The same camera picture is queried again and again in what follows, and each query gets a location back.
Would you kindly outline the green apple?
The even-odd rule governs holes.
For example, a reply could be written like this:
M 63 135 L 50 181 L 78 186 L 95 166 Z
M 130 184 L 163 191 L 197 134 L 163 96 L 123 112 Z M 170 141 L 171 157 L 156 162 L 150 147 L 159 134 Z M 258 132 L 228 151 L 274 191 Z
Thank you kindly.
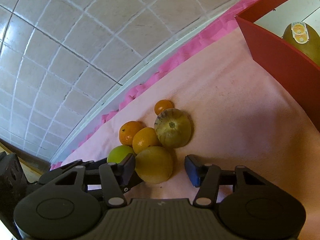
M 109 153 L 107 162 L 119 164 L 128 154 L 135 155 L 132 147 L 127 145 L 117 146 Z

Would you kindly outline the striped passion fruit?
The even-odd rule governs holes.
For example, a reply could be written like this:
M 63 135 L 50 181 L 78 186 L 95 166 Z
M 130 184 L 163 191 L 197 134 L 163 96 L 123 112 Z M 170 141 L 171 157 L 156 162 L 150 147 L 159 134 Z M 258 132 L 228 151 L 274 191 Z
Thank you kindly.
M 183 111 L 169 108 L 161 112 L 154 123 L 160 143 L 166 148 L 180 148 L 191 139 L 192 123 Z

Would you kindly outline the kiwi with sticker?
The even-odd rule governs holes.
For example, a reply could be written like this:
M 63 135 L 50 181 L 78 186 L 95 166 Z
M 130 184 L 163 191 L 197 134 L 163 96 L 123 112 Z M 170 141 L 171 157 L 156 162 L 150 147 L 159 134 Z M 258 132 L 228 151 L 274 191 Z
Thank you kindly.
M 285 29 L 283 39 L 319 66 L 319 35 L 313 27 L 304 22 L 293 22 Z

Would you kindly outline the yellow-brown round fruit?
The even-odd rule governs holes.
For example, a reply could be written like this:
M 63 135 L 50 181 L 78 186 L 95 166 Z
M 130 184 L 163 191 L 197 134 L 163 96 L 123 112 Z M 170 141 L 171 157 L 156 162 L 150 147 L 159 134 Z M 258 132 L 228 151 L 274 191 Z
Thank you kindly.
M 171 153 L 161 146 L 148 147 L 137 154 L 135 160 L 139 178 L 151 184 L 167 181 L 174 169 Z

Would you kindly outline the mandarin orange back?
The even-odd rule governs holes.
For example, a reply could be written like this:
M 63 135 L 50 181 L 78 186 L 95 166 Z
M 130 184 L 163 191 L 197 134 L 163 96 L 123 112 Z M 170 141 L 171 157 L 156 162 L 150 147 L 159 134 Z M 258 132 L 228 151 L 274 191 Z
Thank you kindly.
M 119 129 L 119 141 L 122 145 L 132 146 L 133 137 L 141 129 L 145 128 L 145 124 L 141 121 L 129 121 Z

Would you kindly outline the small mandarin behind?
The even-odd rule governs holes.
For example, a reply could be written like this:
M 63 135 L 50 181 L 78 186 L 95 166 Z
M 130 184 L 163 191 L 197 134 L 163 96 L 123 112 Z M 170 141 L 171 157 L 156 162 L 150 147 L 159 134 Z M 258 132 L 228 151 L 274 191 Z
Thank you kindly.
M 135 154 L 139 154 L 151 146 L 161 146 L 154 128 L 143 128 L 133 137 L 132 148 Z

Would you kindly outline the pink cloth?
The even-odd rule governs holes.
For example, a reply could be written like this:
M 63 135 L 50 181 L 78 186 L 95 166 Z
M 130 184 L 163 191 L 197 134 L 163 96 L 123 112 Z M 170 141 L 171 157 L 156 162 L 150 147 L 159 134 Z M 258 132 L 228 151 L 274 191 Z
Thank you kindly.
M 133 88 L 117 113 L 72 152 L 65 163 L 100 160 L 119 145 L 118 131 L 130 120 L 151 126 L 154 104 L 164 98 L 186 111 L 194 124 L 189 144 L 176 150 L 172 177 L 140 184 L 127 198 L 189 198 L 184 158 L 194 154 L 231 169 L 245 165 L 297 198 L 306 209 L 300 239 L 319 239 L 319 131 L 294 98 L 253 61 L 235 21 L 215 36 L 204 30 Z

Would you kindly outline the tiny orange kumquat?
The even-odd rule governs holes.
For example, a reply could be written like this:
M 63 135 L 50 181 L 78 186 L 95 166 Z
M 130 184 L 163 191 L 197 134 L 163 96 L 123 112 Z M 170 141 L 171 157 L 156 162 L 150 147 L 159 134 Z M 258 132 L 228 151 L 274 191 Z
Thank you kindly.
M 160 115 L 164 110 L 174 108 L 174 104 L 170 100 L 159 100 L 154 106 L 156 115 Z

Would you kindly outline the red box white inside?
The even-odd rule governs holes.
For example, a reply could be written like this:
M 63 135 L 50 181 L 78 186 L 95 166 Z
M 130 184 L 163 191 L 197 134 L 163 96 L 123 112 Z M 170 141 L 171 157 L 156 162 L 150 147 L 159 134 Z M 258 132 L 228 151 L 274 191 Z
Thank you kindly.
M 300 104 L 319 128 L 319 64 L 283 38 L 305 31 L 319 0 L 259 0 L 235 17 L 252 58 Z

